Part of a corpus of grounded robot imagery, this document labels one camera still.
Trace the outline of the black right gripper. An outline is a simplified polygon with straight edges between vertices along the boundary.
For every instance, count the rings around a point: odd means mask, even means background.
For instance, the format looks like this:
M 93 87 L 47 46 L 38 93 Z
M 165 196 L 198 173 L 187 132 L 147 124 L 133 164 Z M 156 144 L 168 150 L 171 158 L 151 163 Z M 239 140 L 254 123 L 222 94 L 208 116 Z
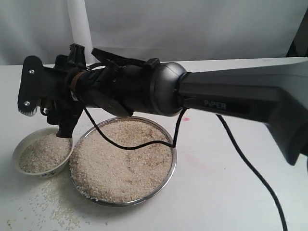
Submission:
M 56 136 L 72 138 L 82 114 L 81 103 L 73 99 L 70 84 L 75 75 L 86 69 L 85 47 L 76 43 L 69 46 L 68 55 L 56 56 L 53 68 L 43 68 L 43 95 L 40 113 L 47 123 L 58 127 Z

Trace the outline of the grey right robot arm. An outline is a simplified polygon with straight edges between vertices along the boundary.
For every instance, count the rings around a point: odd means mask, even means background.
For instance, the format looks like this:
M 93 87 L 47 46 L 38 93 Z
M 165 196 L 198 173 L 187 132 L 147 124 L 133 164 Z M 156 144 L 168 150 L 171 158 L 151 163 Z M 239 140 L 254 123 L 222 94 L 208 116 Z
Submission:
M 265 124 L 286 161 L 308 153 L 308 64 L 299 62 L 188 72 L 175 62 L 124 58 L 94 49 L 99 68 L 68 62 L 42 68 L 48 123 L 69 137 L 85 107 L 117 117 L 134 112 L 174 116 L 197 109 Z

